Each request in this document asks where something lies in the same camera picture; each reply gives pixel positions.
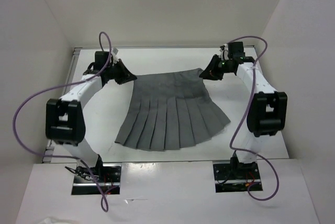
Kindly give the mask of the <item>grey pleated skirt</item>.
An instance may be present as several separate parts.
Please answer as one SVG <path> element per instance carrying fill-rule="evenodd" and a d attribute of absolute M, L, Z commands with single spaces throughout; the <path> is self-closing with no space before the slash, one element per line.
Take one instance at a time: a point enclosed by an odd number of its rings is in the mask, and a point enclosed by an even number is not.
<path fill-rule="evenodd" d="M 138 76 L 115 143 L 170 151 L 194 147 L 221 133 L 230 119 L 210 98 L 202 71 Z"/>

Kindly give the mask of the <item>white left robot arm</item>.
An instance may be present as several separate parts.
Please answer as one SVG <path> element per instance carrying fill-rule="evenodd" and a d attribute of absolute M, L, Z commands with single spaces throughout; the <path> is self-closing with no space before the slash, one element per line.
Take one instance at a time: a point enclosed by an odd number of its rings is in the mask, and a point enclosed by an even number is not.
<path fill-rule="evenodd" d="M 87 165 L 76 170 L 92 182 L 100 181 L 107 174 L 101 156 L 85 140 L 86 125 L 83 108 L 110 80 L 125 84 L 136 80 L 121 59 L 109 60 L 108 56 L 96 57 L 83 73 L 80 83 L 59 99 L 50 99 L 46 104 L 46 136 L 62 145 L 76 158 L 78 164 Z"/>

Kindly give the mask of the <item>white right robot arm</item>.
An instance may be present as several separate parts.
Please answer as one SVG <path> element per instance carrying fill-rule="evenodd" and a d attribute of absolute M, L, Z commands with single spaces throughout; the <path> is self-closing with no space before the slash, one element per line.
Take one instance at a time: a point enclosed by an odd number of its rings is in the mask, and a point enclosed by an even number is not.
<path fill-rule="evenodd" d="M 242 178 L 259 157 L 261 144 L 284 128 L 287 95 L 278 92 L 254 66 L 254 59 L 215 55 L 205 69 L 134 77 L 129 110 L 116 143 L 144 151 L 191 148 L 221 133 L 230 119 L 210 98 L 204 80 L 219 81 L 232 73 L 252 96 L 243 123 L 248 128 L 243 145 L 234 149 L 229 172 Z"/>

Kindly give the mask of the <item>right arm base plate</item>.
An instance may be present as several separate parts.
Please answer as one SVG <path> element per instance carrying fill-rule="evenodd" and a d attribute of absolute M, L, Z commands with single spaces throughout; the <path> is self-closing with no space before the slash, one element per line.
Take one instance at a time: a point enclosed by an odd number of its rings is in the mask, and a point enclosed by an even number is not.
<path fill-rule="evenodd" d="M 213 163 L 213 173 L 216 193 L 263 191 L 259 167 L 256 162 L 238 164 L 233 167 L 231 162 L 222 161 Z"/>

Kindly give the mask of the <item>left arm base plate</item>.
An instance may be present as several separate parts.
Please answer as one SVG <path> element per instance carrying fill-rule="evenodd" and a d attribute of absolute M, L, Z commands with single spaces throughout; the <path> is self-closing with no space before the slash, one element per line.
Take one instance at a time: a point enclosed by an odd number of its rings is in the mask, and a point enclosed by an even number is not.
<path fill-rule="evenodd" d="M 94 182 L 93 177 L 88 172 L 87 168 L 65 167 L 74 175 L 72 195 L 99 195 L 100 192 Z M 120 179 L 121 179 L 121 164 L 108 164 L 103 166 L 101 175 L 98 174 L 94 168 L 92 172 L 99 183 L 102 191 L 107 195 L 118 195 L 120 193 Z"/>

